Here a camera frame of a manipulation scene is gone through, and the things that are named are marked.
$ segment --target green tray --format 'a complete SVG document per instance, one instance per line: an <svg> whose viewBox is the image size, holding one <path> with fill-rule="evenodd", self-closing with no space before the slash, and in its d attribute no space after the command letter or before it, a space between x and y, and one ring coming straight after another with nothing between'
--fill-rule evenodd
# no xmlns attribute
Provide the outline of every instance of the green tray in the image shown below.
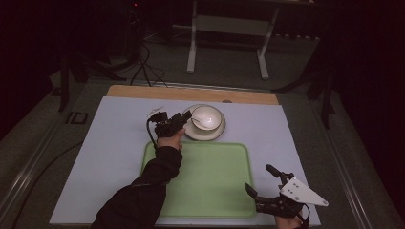
<svg viewBox="0 0 405 229"><path fill-rule="evenodd" d="M245 191L252 185L248 151L239 143L184 141L179 175L167 185L161 217L250 218L254 200ZM152 142L145 148L142 171L155 157Z"/></svg>

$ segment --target black sleeve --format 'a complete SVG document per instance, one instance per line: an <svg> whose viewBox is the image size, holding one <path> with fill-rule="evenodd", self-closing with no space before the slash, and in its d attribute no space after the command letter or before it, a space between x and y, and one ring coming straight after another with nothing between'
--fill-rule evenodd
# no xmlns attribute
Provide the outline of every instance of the black sleeve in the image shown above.
<svg viewBox="0 0 405 229"><path fill-rule="evenodd" d="M104 204L90 228L152 228L166 198L166 184L179 173L181 160L175 148L159 147L142 175Z"/></svg>

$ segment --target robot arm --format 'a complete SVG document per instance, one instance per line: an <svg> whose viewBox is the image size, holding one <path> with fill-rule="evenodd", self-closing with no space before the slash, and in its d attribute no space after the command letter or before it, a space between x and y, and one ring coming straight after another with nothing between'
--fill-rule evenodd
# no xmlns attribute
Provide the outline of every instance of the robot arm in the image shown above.
<svg viewBox="0 0 405 229"><path fill-rule="evenodd" d="M250 185L246 184L247 193L255 200L256 211L282 218L298 217L303 222L301 228L308 228L309 215L307 219L303 219L300 215L303 206L307 206L307 203L328 206L328 202L297 179L293 173L285 174L269 164L266 169L272 175L281 179L282 184L279 185L280 196L276 198L258 197L258 193Z"/></svg>

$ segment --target floor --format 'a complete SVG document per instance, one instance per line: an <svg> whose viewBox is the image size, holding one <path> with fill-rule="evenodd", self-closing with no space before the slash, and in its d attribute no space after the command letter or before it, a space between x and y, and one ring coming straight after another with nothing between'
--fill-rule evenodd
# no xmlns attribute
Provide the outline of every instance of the floor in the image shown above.
<svg viewBox="0 0 405 229"><path fill-rule="evenodd" d="M149 53L146 72L153 86L270 93L300 76L317 44L316 40L273 38L266 53L271 78L264 81L254 49L226 41L221 48L221 43L212 42L212 34L204 33L199 34L196 70L188 74L188 35L188 30L179 30L171 42L153 33L145 39L141 56L146 58ZM71 79L70 103L63 113L57 111L59 97L49 94L0 142L0 186L6 187L0 190L0 197L6 197L1 205L1 228L80 228L50 225L48 221L100 99L111 85L130 84L138 68L135 65L117 72L126 81L113 81L92 70L86 84ZM58 78L59 73L50 76L55 86ZM142 71L133 84L147 85ZM322 222L317 228L405 228L339 94L332 95L334 113L330 114L330 130L326 130L320 121L322 101L307 99L308 86L276 95L285 110L309 186L330 203L317 207ZM89 118L81 125L67 123L70 112L86 113ZM21 188L8 193L14 182Z"/></svg>

